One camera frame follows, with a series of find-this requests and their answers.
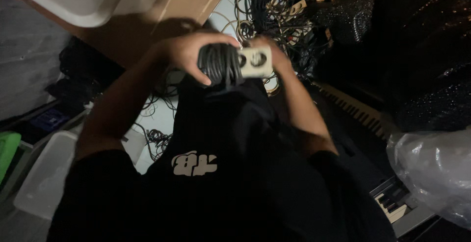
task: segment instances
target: finger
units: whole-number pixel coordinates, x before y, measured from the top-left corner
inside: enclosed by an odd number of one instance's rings
[[[209,79],[209,77],[203,74],[203,72],[199,70],[196,64],[188,66],[187,68],[185,68],[185,70],[187,73],[193,76],[196,81],[205,85],[211,85],[211,80]]]
[[[236,48],[239,48],[239,42],[233,38],[232,36],[221,34],[221,33],[214,33],[214,34],[205,34],[203,38],[203,45],[211,44],[211,43],[227,43]]]

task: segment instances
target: power strip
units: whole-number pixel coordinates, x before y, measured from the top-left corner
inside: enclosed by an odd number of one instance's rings
[[[239,51],[240,71],[244,78],[267,78],[273,73],[269,46],[243,48]]]

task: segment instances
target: white floor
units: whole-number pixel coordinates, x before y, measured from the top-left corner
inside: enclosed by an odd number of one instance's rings
[[[233,21],[236,18],[236,15],[234,13],[234,1],[235,0],[221,0],[220,3],[217,5],[216,9],[214,10],[215,12],[219,12],[229,21]],[[213,13],[209,17],[209,21],[212,23],[212,25],[221,31],[229,21],[221,15]],[[224,31],[225,34],[230,34],[234,38],[235,36],[235,31],[232,28],[232,26],[228,26],[228,28]],[[275,81],[271,81],[270,83],[273,84],[273,86],[267,86],[268,89],[273,88],[275,85]],[[175,97],[172,100],[173,104],[175,106],[178,105],[178,97]],[[151,130],[151,129],[157,129],[164,134],[171,134],[173,133],[173,116],[172,116],[172,110],[167,107],[164,101],[158,100],[155,104],[155,113],[152,114],[150,117],[146,117],[149,115],[150,110],[154,110],[154,107],[150,107],[147,110],[143,110],[141,112],[141,115],[138,117],[136,122],[140,125],[142,125],[146,130]],[[137,125],[133,126],[133,129],[135,131],[138,131],[140,133],[143,133],[142,129],[138,127]],[[154,144],[151,143],[151,150],[153,153],[155,153],[156,148]],[[149,150],[147,147],[145,147],[142,151],[142,154],[139,158],[139,161],[136,164],[136,169],[138,172],[141,174],[146,173],[147,169],[149,166],[153,163]]]

